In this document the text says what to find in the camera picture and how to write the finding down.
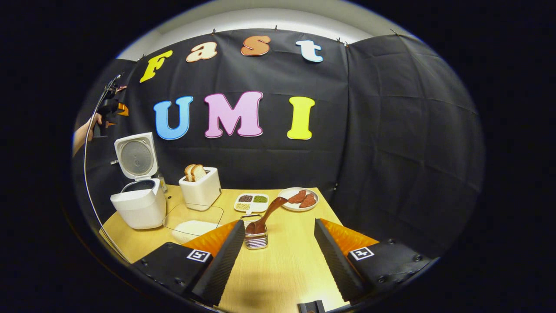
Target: person's hand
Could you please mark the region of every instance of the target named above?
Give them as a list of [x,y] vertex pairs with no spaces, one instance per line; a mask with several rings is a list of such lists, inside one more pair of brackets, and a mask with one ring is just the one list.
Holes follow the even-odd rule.
[[[92,117],[92,119],[94,119],[99,125],[102,125],[102,115],[100,115],[99,113],[95,113],[95,115]],[[85,129],[87,129],[86,127],[89,125],[89,123],[91,122],[91,119],[89,119],[84,127]],[[87,141],[91,141],[93,140],[93,128],[95,127],[95,123],[93,122],[93,124],[91,124],[91,129],[89,131],[89,136],[87,137]]]
[[77,151],[85,144],[85,136],[87,135],[87,129],[89,127],[89,123],[91,123],[91,119],[94,122],[93,124],[91,124],[87,141],[93,140],[93,128],[95,127],[95,124],[98,123],[99,125],[102,125],[102,115],[100,115],[99,113],[95,113],[92,118],[90,118],[85,124],[79,127],[79,129],[77,129],[75,133],[73,133],[73,155],[75,155]]

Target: beans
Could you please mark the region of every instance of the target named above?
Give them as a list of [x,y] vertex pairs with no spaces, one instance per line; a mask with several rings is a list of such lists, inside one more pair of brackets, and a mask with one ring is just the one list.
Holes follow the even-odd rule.
[[251,202],[251,200],[253,200],[253,196],[252,195],[242,195],[240,197],[240,202]]
[[238,204],[236,204],[236,209],[242,210],[242,211],[247,211],[247,210],[249,210],[250,207],[251,207],[251,205],[247,204],[247,203],[238,203]]
[[266,197],[263,197],[261,195],[256,195],[254,200],[254,202],[261,202],[261,203],[266,203],[268,201],[269,200]]

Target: brown spatula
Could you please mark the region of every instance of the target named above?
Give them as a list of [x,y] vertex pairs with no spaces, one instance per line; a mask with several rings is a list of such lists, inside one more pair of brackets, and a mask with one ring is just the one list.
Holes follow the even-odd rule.
[[278,207],[280,207],[282,204],[286,203],[287,199],[286,198],[282,198],[282,197],[278,197],[276,199],[274,199],[274,201],[272,201],[272,203],[270,203],[269,208],[266,210],[265,215],[259,219],[258,221],[254,221],[252,223],[250,223],[249,225],[247,225],[247,228],[245,229],[245,234],[261,234],[265,232],[265,222],[266,219],[268,219],[269,215],[274,212],[276,209],[278,209]]

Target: bottle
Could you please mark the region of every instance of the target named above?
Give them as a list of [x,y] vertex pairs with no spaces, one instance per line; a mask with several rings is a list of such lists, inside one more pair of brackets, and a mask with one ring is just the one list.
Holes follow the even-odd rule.
[[160,173],[160,170],[156,171],[154,178],[160,179],[160,187],[162,187],[162,191],[166,193],[168,191],[168,187],[166,186],[166,181],[164,180],[164,176],[162,176],[162,173]]

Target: letter m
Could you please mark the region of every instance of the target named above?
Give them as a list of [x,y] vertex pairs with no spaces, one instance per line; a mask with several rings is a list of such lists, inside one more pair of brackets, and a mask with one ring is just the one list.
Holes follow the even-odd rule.
[[259,101],[262,99],[262,92],[244,92],[238,100],[235,108],[223,94],[213,94],[205,97],[208,106],[208,130],[205,136],[208,138],[218,138],[223,132],[220,129],[219,121],[231,136],[236,129],[237,123],[241,119],[241,127],[237,134],[243,137],[255,137],[262,134],[259,127]]

